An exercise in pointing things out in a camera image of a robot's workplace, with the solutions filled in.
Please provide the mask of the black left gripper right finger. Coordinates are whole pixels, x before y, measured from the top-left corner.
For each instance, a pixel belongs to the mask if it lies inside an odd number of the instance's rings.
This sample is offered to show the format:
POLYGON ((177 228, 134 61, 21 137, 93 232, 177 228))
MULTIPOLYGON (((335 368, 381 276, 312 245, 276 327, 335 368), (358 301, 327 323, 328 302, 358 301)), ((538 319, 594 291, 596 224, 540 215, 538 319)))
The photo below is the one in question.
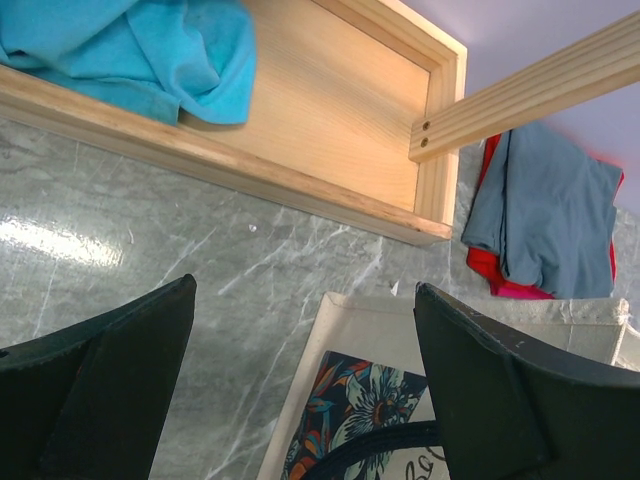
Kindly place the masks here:
POLYGON ((453 479, 636 479, 639 375, 417 286, 415 325, 453 479))

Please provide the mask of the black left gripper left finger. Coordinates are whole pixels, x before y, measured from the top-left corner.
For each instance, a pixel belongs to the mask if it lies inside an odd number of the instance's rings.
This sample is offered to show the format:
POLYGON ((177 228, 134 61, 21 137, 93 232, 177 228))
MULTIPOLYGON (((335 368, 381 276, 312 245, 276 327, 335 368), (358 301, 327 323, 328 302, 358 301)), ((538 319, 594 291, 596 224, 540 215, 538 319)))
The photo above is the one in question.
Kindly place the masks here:
POLYGON ((1 351, 4 479, 146 479, 194 321, 186 275, 1 351))

